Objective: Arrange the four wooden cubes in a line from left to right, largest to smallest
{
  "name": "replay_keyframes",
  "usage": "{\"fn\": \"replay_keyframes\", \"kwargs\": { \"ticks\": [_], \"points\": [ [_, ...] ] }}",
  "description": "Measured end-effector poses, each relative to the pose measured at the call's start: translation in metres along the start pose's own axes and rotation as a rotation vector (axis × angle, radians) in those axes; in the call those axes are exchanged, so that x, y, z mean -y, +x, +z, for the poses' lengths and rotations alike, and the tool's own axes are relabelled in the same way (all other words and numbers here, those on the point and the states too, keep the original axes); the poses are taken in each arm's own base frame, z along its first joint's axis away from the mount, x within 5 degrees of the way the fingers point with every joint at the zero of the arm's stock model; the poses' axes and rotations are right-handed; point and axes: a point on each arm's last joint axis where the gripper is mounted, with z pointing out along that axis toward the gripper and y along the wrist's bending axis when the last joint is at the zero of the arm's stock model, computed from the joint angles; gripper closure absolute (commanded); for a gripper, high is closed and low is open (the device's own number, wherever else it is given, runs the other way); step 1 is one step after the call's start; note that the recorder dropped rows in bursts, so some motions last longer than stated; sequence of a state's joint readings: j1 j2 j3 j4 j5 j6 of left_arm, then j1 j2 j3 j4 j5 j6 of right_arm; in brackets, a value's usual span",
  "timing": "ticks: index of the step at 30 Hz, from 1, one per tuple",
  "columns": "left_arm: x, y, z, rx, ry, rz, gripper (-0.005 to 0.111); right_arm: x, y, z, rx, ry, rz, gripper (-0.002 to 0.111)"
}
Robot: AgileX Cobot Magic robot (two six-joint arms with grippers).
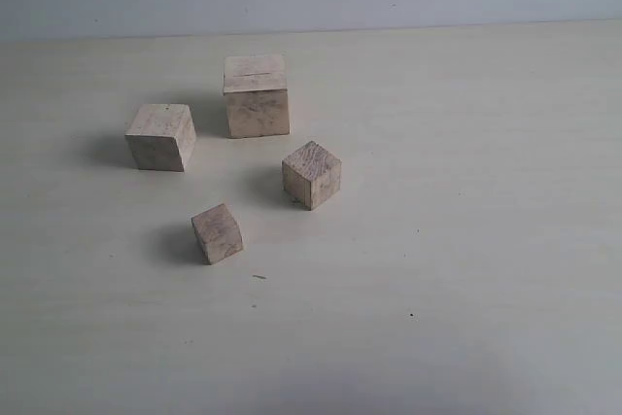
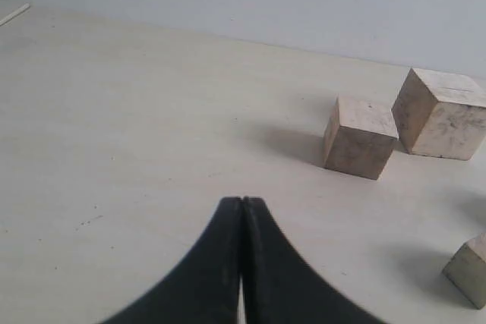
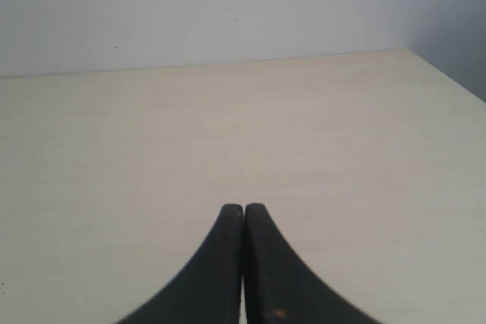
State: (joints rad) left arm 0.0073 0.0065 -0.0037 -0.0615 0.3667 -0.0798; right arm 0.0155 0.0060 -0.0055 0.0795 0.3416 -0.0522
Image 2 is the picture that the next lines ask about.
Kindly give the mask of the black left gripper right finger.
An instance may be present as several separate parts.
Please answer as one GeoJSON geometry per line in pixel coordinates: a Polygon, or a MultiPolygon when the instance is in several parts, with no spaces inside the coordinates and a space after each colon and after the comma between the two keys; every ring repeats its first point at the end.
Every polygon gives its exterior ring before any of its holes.
{"type": "Polygon", "coordinates": [[[318,275],[265,201],[245,197],[241,278],[247,323],[381,323],[318,275]]]}

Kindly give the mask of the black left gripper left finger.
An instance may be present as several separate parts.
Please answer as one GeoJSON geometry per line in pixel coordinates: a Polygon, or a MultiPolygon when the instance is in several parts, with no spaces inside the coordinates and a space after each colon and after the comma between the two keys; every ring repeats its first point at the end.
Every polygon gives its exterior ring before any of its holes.
{"type": "Polygon", "coordinates": [[[181,261],[105,323],[237,323],[243,201],[220,200],[181,261]]]}

